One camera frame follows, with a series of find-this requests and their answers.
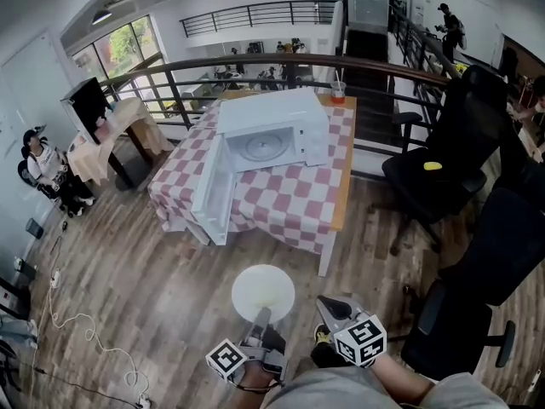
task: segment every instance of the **hand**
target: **hand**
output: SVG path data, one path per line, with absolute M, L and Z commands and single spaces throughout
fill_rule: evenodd
M 263 370 L 259 360 L 249 360 L 244 363 L 244 377 L 239 385 L 244 388 L 266 388 L 274 379 L 274 374 Z

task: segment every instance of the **white cable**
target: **white cable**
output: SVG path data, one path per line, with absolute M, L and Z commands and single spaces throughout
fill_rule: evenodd
M 53 263 L 53 267 L 55 266 L 56 262 L 57 262 L 57 259 L 59 257 L 59 254 L 60 254 L 60 245 L 59 245 L 59 250 L 57 251 L 57 256 L 54 260 L 54 263 Z M 79 313 L 67 320 L 65 320 L 61 325 L 58 325 L 57 324 L 57 320 L 59 319 L 59 314 L 58 313 L 53 313 L 53 306 L 52 306 L 52 302 L 51 302 L 51 290 L 53 289 L 52 285 L 49 285 L 49 290 L 48 290 L 48 300 L 47 302 L 49 303 L 49 314 L 51 315 L 51 320 L 53 321 L 53 325 L 57 328 L 57 329 L 62 329 L 66 324 L 68 324 L 70 321 L 74 321 L 76 320 L 78 317 L 80 316 L 83 316 L 83 317 L 86 317 L 86 318 L 89 318 L 91 320 L 91 323 L 93 323 L 92 327 L 87 329 L 85 331 L 85 340 L 88 341 L 88 342 L 91 342 L 93 340 L 93 338 L 96 338 L 96 342 L 99 344 L 99 347 L 100 349 L 105 352 L 105 353 L 110 353 L 110 352 L 114 352 L 114 351 L 119 351 L 123 354 L 126 354 L 127 357 L 129 358 L 130 360 L 130 363 L 132 364 L 133 368 L 131 371 L 128 371 L 125 373 L 124 375 L 124 381 L 125 381 L 125 384 L 127 386 L 129 386 L 130 388 L 133 388 L 136 386 L 136 384 L 138 383 L 138 376 L 141 375 L 143 376 L 145 379 L 146 379 L 146 386 L 144 387 L 144 389 L 138 394 L 138 399 L 137 400 L 140 400 L 141 396 L 143 396 L 146 391 L 149 389 L 150 387 L 150 381 L 149 379 L 147 378 L 146 374 L 144 374 L 143 372 L 139 372 L 136 368 L 136 364 L 135 364 L 135 361 L 133 360 L 132 356 L 127 353 L 125 350 L 123 349 L 119 349 L 119 348 L 113 348 L 113 349 L 106 349 L 103 345 L 102 345 L 102 342 L 100 341 L 100 338 L 99 338 L 99 335 L 98 333 L 96 332 L 96 323 L 95 323 L 95 320 L 93 319 L 92 316 L 90 315 L 87 315 L 87 314 L 82 314 L 82 313 Z M 40 329 L 42 327 L 42 321 L 43 321 L 43 316 L 44 316 L 44 311 L 45 311 L 45 306 L 47 305 L 47 303 L 45 303 L 43 305 L 43 311 L 42 311 L 42 318 L 40 319 L 40 325 L 38 327 L 38 330 L 37 330 L 37 344 L 39 343 L 39 338 L 40 338 Z M 29 405 L 29 409 L 32 409 L 32 402 L 33 402 L 33 398 L 32 398 L 32 390 L 34 389 L 34 366 L 35 366 L 35 361 L 36 361 L 36 352 L 37 352 L 37 348 L 34 350 L 34 356 L 32 358 L 32 386 L 31 386 L 31 404 Z

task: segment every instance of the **plastic cup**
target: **plastic cup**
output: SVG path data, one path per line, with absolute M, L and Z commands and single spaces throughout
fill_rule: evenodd
M 332 82 L 331 83 L 331 101 L 334 103 L 344 103 L 344 90 L 347 88 L 347 84 L 344 82 Z

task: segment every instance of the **white shirt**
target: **white shirt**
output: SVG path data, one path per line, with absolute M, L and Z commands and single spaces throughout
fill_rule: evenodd
M 59 168 L 62 165 L 59 154 L 50 146 L 42 144 L 43 150 L 40 156 L 31 154 L 26 160 L 26 168 L 31 173 L 32 177 L 36 180 L 41 176 L 47 179 L 53 180 L 59 172 Z

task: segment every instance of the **gray sleeve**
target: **gray sleeve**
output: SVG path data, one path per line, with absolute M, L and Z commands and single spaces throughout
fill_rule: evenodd
M 507 409 L 508 406 L 467 372 L 447 377 L 424 397 L 426 409 Z

